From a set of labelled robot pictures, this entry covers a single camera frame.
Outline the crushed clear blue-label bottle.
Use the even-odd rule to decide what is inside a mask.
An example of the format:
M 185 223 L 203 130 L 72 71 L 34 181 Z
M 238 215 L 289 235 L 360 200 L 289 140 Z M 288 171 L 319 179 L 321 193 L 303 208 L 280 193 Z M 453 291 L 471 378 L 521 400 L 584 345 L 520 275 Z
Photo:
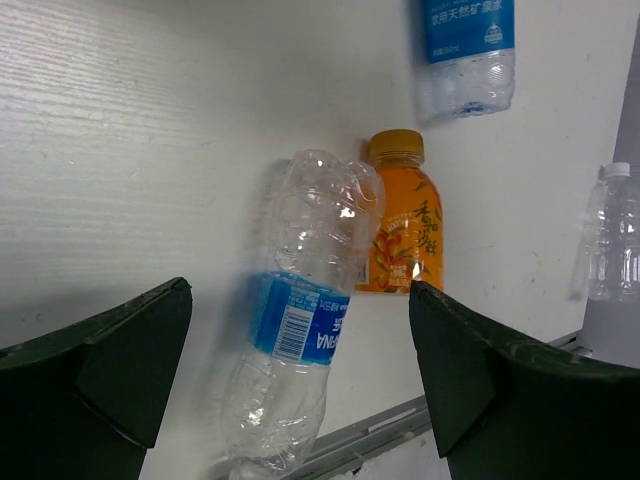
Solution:
M 384 186 L 365 163 L 306 150 L 288 163 L 270 206 L 248 341 L 222 402 L 234 479 L 283 478 L 311 452 Z

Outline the orange juice bottle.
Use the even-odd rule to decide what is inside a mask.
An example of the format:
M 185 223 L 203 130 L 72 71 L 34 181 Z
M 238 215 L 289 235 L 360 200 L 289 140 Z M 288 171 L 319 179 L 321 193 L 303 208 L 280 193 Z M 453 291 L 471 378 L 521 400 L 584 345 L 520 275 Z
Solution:
M 444 288 L 444 227 L 439 192 L 423 171 L 423 138 L 386 130 L 368 143 L 367 163 L 385 188 L 385 211 L 356 289 L 407 294 L 414 281 Z

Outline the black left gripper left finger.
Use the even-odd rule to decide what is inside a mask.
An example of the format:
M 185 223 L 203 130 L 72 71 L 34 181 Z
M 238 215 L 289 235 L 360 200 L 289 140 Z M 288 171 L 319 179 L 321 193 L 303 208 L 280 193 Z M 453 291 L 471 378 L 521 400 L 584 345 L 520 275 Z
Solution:
M 192 315 L 171 279 L 1 351 L 4 479 L 136 479 L 155 444 Z

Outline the clear white-cap bottle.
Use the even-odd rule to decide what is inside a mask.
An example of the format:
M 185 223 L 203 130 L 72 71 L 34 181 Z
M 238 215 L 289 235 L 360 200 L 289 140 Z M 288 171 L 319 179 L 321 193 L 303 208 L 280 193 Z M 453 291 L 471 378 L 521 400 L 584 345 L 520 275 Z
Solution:
M 639 184 L 626 162 L 599 169 L 583 215 L 570 295 L 639 300 Z

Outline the aluminium table frame rail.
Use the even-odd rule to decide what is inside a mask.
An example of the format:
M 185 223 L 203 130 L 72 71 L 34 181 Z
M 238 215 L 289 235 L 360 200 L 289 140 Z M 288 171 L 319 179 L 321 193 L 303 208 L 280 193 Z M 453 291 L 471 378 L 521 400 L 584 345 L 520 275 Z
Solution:
M 423 396 L 321 437 L 302 467 L 289 479 L 329 479 L 432 429 Z

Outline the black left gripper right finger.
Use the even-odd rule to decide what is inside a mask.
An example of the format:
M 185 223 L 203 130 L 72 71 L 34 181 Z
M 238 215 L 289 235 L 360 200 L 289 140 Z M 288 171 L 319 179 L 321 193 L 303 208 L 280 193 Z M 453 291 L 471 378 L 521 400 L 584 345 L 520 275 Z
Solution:
M 639 373 L 569 353 L 415 281 L 409 320 L 455 479 L 635 479 Z

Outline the blue label water bottle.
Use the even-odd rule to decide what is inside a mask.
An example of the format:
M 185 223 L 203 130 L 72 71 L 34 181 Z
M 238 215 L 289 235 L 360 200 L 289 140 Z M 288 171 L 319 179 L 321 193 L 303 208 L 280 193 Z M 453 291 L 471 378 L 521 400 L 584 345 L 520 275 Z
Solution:
M 515 91 L 515 2 L 427 0 L 421 7 L 435 115 L 508 110 Z

